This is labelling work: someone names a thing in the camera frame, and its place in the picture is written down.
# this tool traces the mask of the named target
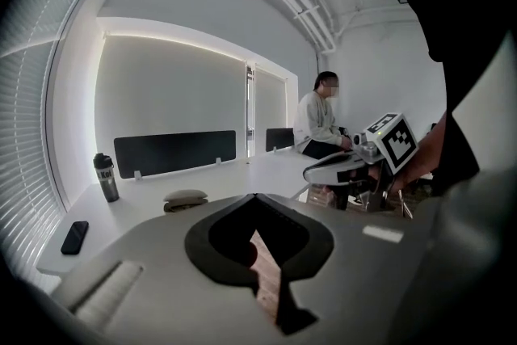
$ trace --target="desk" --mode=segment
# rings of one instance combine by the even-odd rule
[[[98,184],[90,185],[65,215],[47,241],[36,268],[47,275],[64,276],[80,262],[96,256],[134,226],[161,216],[163,197],[176,190],[194,188],[205,191],[208,200],[220,200],[248,193],[270,193],[298,197],[308,186],[302,172],[316,160],[292,149],[282,149],[166,175],[119,180],[120,198],[108,203]],[[79,255],[63,255],[61,245],[75,221],[88,221],[90,228]]]

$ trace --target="seated person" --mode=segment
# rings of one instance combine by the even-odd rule
[[[350,138],[341,135],[334,125],[335,118],[327,98],[337,93],[338,75],[321,72],[314,84],[314,90],[298,104],[294,120],[294,144],[298,152],[321,159],[352,147]]]

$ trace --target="smartphone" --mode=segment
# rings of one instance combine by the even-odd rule
[[[87,221],[75,221],[66,235],[63,246],[61,246],[61,253],[63,255],[77,255],[81,251],[87,230]]]

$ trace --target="person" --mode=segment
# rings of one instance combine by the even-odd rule
[[[479,171],[453,112],[483,75],[511,29],[515,0],[407,1],[418,16],[430,58],[443,63],[447,110],[397,175],[392,191],[438,167],[433,189],[439,196]],[[377,175],[377,170],[372,169],[371,176]]]
[[[349,137],[335,126],[335,118],[327,98],[335,96],[339,88],[338,75],[321,72],[314,90],[298,104],[294,121],[294,143],[298,152],[321,159],[352,147]]]

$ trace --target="black desk partition panel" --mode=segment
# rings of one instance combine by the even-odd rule
[[[215,164],[236,158],[235,131],[121,137],[115,139],[120,177],[130,179],[135,171],[155,175]]]
[[[292,128],[269,128],[266,130],[266,151],[294,145]]]

